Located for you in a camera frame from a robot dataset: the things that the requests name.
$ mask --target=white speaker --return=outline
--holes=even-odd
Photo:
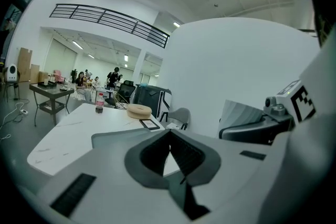
[[[17,68],[15,64],[11,64],[7,69],[7,82],[17,82]]]

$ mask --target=dark gray table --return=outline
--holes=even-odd
[[[67,104],[68,104],[70,95],[72,93],[74,93],[75,90],[74,89],[68,89],[66,91],[61,91],[60,88],[62,88],[62,87],[63,86],[61,86],[61,85],[57,85],[54,88],[46,89],[42,86],[38,86],[38,84],[30,84],[29,85],[29,89],[34,92],[34,98],[35,98],[35,102],[36,102],[36,105],[37,105],[36,112],[35,112],[35,118],[34,118],[35,126],[36,126],[36,115],[37,115],[37,110],[38,109],[41,109],[41,110],[49,113],[50,115],[52,115],[53,116],[52,119],[54,120],[54,125],[55,126],[57,124],[56,123],[56,113],[61,111],[63,108],[65,108],[69,113],[69,110],[67,108]],[[41,94],[45,97],[48,97],[48,98],[50,98],[50,100],[39,104],[39,103],[37,103],[35,93],[39,93],[39,94]],[[56,101],[57,98],[60,98],[60,97],[63,97],[63,96],[65,96],[65,97],[67,96],[65,104]]]

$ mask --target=round beige object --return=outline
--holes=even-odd
[[[145,105],[129,104],[127,106],[127,115],[131,118],[138,120],[150,119],[152,109]]]

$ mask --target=cardboard box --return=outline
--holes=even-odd
[[[40,71],[40,66],[31,65],[31,67],[30,67],[30,84],[38,83],[39,71]]]
[[[40,71],[38,73],[38,82],[44,82],[44,79],[48,79],[48,72],[42,72]]]
[[[17,70],[20,72],[19,82],[28,81],[30,79],[30,60],[32,58],[32,54],[32,50],[25,48],[21,48],[20,50],[19,60],[17,63]]]

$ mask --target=balcony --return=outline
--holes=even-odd
[[[56,7],[49,17],[84,20],[106,25],[146,39],[162,48],[165,48],[169,39],[167,33],[150,24],[127,14],[101,7],[78,4],[56,4]]]

